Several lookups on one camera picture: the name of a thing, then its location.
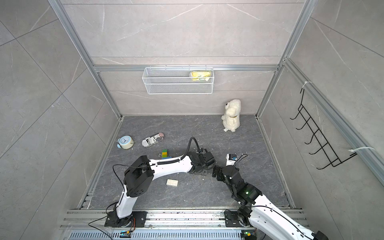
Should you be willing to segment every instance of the ventilated metal cover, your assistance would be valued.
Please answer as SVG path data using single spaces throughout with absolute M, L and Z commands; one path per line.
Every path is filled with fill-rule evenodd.
M 135 230 L 131 240 L 241 240 L 241 230 Z M 113 239 L 120 238 L 120 230 L 114 230 Z M 108 240 L 97 230 L 73 230 L 69 240 Z
M 212 75 L 195 80 L 192 71 L 211 71 Z M 145 68 L 143 82 L 149 94 L 192 94 L 213 92 L 214 72 L 211 67 L 150 67 Z

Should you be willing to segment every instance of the wire basket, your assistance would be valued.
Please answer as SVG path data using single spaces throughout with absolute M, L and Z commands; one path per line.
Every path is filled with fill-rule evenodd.
M 195 79 L 192 71 L 211 71 L 210 77 Z M 210 94 L 214 87 L 212 67 L 164 66 L 145 68 L 143 82 L 148 94 Z

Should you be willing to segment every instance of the small white box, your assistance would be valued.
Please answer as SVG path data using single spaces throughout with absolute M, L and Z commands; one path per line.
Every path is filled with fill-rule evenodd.
M 168 186 L 175 186 L 175 187 L 177 187 L 177 183 L 178 182 L 179 182 L 178 180 L 167 179 L 167 185 Z

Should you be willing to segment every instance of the plush dog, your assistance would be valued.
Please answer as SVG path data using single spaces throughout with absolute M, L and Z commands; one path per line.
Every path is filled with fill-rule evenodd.
M 231 132 L 240 127 L 240 110 L 241 102 L 239 99 L 234 99 L 225 105 L 225 114 L 221 116 L 221 120 L 223 120 L 224 127 Z

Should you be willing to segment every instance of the marble floor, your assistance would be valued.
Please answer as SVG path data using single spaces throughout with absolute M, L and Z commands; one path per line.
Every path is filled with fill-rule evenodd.
M 119 200 L 122 187 L 112 171 L 114 164 L 129 165 L 141 155 L 160 159 L 165 148 L 169 156 L 180 156 L 185 152 L 191 136 L 198 140 L 200 147 L 211 151 L 219 166 L 225 166 L 227 153 L 248 154 L 238 164 L 244 180 L 259 188 L 276 206 L 288 206 L 254 115 L 241 115 L 240 127 L 236 132 L 225 132 L 223 129 L 220 115 L 125 117 L 117 138 L 130 135 L 135 144 L 130 149 L 111 149 L 89 208 L 105 209 Z M 159 132 L 165 135 L 163 141 L 148 148 L 141 145 L 144 138 Z M 115 169 L 123 179 L 125 168 L 116 166 Z M 167 179 L 178 180 L 178 186 L 167 186 Z M 230 206 L 237 207 L 238 204 L 231 198 L 223 182 L 212 178 L 210 174 L 179 173 L 154 180 L 148 191 L 138 198 L 134 208 Z

